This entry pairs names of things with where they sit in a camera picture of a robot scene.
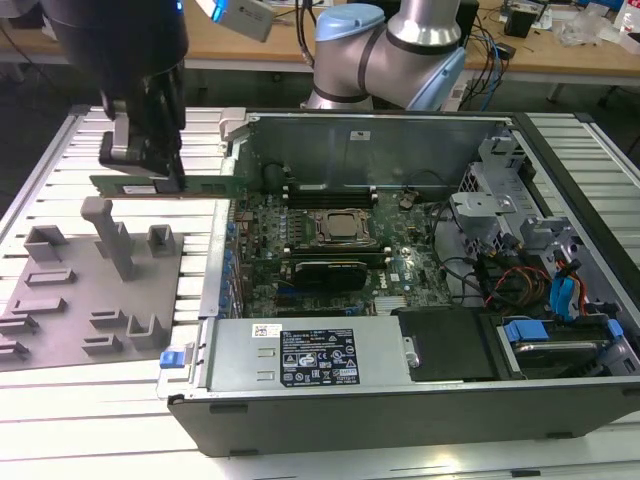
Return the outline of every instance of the blue tab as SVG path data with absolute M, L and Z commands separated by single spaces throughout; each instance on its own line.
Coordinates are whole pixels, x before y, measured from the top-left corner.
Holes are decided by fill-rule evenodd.
M 609 331 L 613 338 L 621 338 L 624 337 L 624 332 L 622 331 L 622 327 L 617 320 L 609 319 L 607 322 L 607 326 L 609 327 Z
M 556 276 L 551 283 L 551 295 L 549 297 L 551 310 L 556 315 L 560 315 L 565 322 L 574 320 L 569 314 L 569 305 L 573 298 L 575 286 L 575 281 L 570 277 Z
M 166 350 L 160 354 L 160 368 L 182 368 L 184 367 L 185 352 Z
M 512 320 L 504 330 L 511 343 L 549 340 L 542 320 Z

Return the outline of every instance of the white label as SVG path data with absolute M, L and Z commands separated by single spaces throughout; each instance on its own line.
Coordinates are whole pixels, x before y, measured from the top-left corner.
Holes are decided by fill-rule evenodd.
M 123 185 L 122 191 L 127 195 L 155 195 L 156 187 L 153 185 Z
M 281 323 L 254 323 L 251 329 L 253 338 L 280 338 Z
M 337 373 L 336 376 L 338 377 L 355 377 L 358 375 L 358 370 L 355 368 L 340 368 L 338 370 L 334 370 L 334 375 L 335 373 Z
M 371 140 L 371 132 L 363 131 L 363 130 L 354 130 L 353 132 L 351 132 L 351 135 L 349 136 L 349 138 L 353 141 L 368 142 L 369 140 Z

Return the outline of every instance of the cpu socket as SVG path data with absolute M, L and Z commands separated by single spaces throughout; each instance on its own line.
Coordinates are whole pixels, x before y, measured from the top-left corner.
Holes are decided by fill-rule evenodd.
M 367 214 L 363 210 L 326 210 L 313 214 L 318 245 L 370 244 Z

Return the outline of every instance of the green circuit board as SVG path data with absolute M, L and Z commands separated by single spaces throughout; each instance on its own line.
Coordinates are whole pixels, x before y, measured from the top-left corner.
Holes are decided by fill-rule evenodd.
M 242 263 L 251 272 L 250 292 L 245 292 L 243 315 L 249 318 L 312 315 L 388 314 L 380 305 L 431 306 L 451 303 L 446 281 L 432 260 L 427 237 L 425 205 L 399 208 L 402 192 L 380 192 L 378 204 L 358 210 L 366 216 L 366 245 L 389 247 L 386 268 L 367 271 L 364 288 L 350 292 L 301 292 L 286 281 L 283 272 L 291 261 L 285 248 L 313 245 L 316 218 L 323 210 L 292 210 L 272 196 L 253 195 L 240 202 L 245 240 Z

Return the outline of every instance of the metal workbench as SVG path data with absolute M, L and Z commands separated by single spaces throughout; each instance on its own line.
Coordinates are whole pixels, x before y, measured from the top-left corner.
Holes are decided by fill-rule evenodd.
M 219 173 L 219 116 L 217 109 L 188 111 L 182 156 L 189 174 Z M 640 264 L 636 169 L 594 125 L 573 115 L 531 117 Z M 79 211 L 83 199 L 96 194 L 89 175 L 102 170 L 98 146 L 102 132 L 110 128 L 99 109 L 69 116 L 0 223 L 3 308 L 26 262 L 22 243 L 31 226 L 56 224 L 65 235 L 92 233 Z M 544 180 L 536 183 L 554 213 L 561 214 L 562 205 Z M 195 336 L 211 217 L 223 202 L 114 201 L 114 217 L 132 233 L 168 223 L 186 236 L 174 344 Z M 0 374 L 0 477 L 511 478 L 516 469 L 540 470 L 543 478 L 638 476 L 640 414 L 573 440 L 211 459 L 197 451 L 165 402 L 157 399 L 158 376 L 156 361 Z

